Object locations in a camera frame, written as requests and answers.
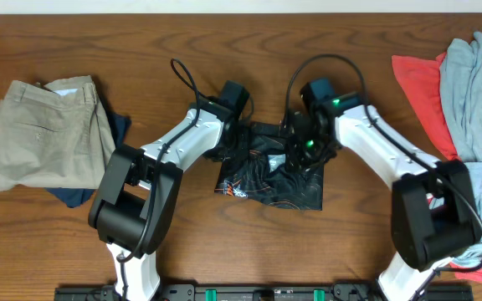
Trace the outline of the black printed cycling jersey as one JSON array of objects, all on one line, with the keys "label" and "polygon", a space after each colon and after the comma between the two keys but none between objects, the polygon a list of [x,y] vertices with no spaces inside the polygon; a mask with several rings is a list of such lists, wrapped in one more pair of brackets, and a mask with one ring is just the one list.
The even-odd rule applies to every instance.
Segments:
[{"label": "black printed cycling jersey", "polygon": [[320,211],[324,168],[289,171],[286,139],[278,132],[277,125],[259,122],[241,126],[237,145],[221,155],[214,191],[272,207]]}]

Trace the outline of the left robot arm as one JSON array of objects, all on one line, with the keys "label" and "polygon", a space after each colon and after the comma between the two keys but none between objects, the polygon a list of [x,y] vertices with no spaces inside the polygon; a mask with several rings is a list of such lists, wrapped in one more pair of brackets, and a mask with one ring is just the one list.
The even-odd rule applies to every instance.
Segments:
[{"label": "left robot arm", "polygon": [[202,156],[219,157],[238,144],[249,92],[227,81],[219,96],[199,97],[160,139],[110,157],[88,223],[115,262],[115,300],[151,300],[160,287],[156,250],[172,222],[182,176]]}]

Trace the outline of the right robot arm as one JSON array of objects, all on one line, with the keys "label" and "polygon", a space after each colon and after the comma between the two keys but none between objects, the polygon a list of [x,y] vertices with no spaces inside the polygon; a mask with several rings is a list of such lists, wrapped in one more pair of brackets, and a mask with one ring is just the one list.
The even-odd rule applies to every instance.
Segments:
[{"label": "right robot arm", "polygon": [[469,172],[404,139],[357,92],[338,95],[328,79],[305,84],[308,114],[289,112],[290,171],[313,171],[342,148],[356,153],[392,193],[391,236],[397,252],[377,279],[381,300],[427,298],[439,268],[482,237]]}]

